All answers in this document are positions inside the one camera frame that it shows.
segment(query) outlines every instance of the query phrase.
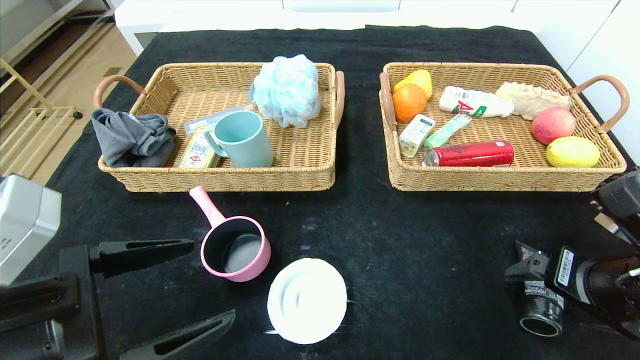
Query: bread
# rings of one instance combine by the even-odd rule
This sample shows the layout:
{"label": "bread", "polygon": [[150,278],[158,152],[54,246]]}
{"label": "bread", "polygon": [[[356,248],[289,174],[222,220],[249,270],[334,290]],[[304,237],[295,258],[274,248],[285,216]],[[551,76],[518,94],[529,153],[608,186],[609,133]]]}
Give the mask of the bread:
{"label": "bread", "polygon": [[571,108],[571,98],[558,92],[523,83],[503,83],[495,92],[501,99],[511,101],[513,114],[533,120],[542,111],[560,106]]}

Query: barcode label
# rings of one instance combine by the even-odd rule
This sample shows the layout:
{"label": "barcode label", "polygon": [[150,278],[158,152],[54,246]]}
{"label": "barcode label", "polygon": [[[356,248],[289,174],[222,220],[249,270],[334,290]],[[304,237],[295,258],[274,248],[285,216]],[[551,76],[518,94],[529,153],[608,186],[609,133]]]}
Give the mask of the barcode label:
{"label": "barcode label", "polygon": [[565,249],[562,253],[562,261],[560,262],[560,271],[558,271],[558,282],[568,286],[569,276],[571,274],[571,266],[573,265],[573,253]]}

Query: orange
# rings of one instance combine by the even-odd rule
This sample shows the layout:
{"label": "orange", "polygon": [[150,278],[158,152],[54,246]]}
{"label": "orange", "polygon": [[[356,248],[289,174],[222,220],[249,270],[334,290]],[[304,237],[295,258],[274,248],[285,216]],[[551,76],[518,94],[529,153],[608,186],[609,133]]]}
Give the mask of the orange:
{"label": "orange", "polygon": [[396,120],[400,122],[411,122],[427,106],[424,90],[416,84],[401,86],[394,92],[393,100]]}

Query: wicker basket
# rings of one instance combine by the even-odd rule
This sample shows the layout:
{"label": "wicker basket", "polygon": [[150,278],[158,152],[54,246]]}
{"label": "wicker basket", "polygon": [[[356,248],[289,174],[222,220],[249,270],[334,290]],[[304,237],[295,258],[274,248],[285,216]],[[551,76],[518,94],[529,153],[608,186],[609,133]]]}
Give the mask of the wicker basket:
{"label": "wicker basket", "polygon": [[[507,118],[475,119],[449,144],[509,140],[515,148],[511,167],[423,167],[422,150],[414,158],[400,153],[398,134],[406,124],[397,123],[393,111],[390,87],[417,69],[429,70],[433,96],[424,114],[436,120],[434,131],[452,118],[440,110],[438,100],[447,85],[495,92],[505,81],[517,81],[570,95],[572,114],[576,118],[574,135],[593,141],[601,152],[593,168],[556,168],[546,158],[546,147],[531,134],[531,121],[512,115]],[[621,96],[621,109],[611,120],[600,125],[578,94],[598,80],[612,83]],[[627,164],[607,135],[628,108],[628,93],[619,80],[598,76],[572,89],[560,72],[545,65],[497,63],[389,63],[380,74],[380,106],[387,145],[389,179],[402,191],[483,190],[483,191],[555,191],[585,192],[595,189],[613,174],[623,172]]]}
{"label": "wicker basket", "polygon": [[140,96],[133,114],[160,113],[177,131],[175,148],[166,167],[98,167],[131,192],[186,192],[202,185],[207,191],[283,192],[329,189],[335,182],[335,137],[344,108],[344,74],[317,63],[320,114],[307,127],[281,128],[263,117],[273,147],[273,166],[235,168],[222,158],[214,168],[177,168],[189,138],[183,123],[234,106],[248,105],[249,86],[262,63],[173,63],[159,67],[146,88],[124,76],[111,76],[96,88],[94,106],[114,81],[125,81]]}

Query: soap box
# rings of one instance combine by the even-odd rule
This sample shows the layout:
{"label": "soap box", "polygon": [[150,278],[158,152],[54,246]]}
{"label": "soap box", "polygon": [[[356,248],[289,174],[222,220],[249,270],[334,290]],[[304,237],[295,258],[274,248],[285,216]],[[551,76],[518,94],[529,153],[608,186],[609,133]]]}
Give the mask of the soap box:
{"label": "soap box", "polygon": [[432,118],[423,114],[416,115],[398,138],[400,152],[410,158],[414,157],[434,125]]}
{"label": "soap box", "polygon": [[194,132],[187,149],[180,160],[180,168],[207,168],[215,167],[220,157],[213,150],[205,137],[205,130],[198,127]]}

